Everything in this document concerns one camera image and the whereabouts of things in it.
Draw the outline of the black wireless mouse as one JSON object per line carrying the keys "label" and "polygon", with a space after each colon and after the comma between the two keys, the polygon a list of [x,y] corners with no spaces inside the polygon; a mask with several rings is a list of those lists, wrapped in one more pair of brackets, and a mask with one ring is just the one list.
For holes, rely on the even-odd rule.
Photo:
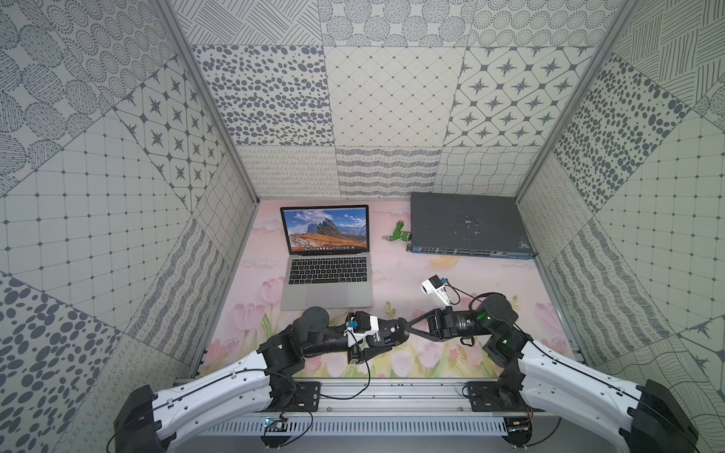
{"label": "black wireless mouse", "polygon": [[406,326],[407,321],[404,318],[379,320],[379,331],[375,335],[376,345],[379,347],[398,347],[406,343],[410,336]]}

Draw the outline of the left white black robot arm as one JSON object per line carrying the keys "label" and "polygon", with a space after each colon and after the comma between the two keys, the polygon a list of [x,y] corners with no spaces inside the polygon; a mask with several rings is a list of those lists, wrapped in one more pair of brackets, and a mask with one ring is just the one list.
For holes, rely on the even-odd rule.
{"label": "left white black robot arm", "polygon": [[352,364],[391,351],[408,338],[405,322],[381,320],[355,311],[332,326],[329,313],[307,309],[290,326],[233,364],[177,387],[155,392],[145,385],[133,391],[113,423],[109,452],[170,452],[184,442],[238,415],[276,411],[268,424],[278,430],[285,413],[314,413],[321,385],[294,376],[308,359],[344,353]]}

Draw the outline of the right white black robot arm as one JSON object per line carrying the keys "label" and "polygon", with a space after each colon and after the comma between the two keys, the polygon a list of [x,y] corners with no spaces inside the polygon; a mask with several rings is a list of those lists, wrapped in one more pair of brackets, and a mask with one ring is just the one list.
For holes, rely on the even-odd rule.
{"label": "right white black robot arm", "polygon": [[406,328],[432,342],[487,337],[483,350],[502,369],[500,387],[622,452],[696,451],[698,430],[666,386],[618,379],[571,360],[521,330],[517,318],[505,296],[482,294],[466,311],[434,309]]}

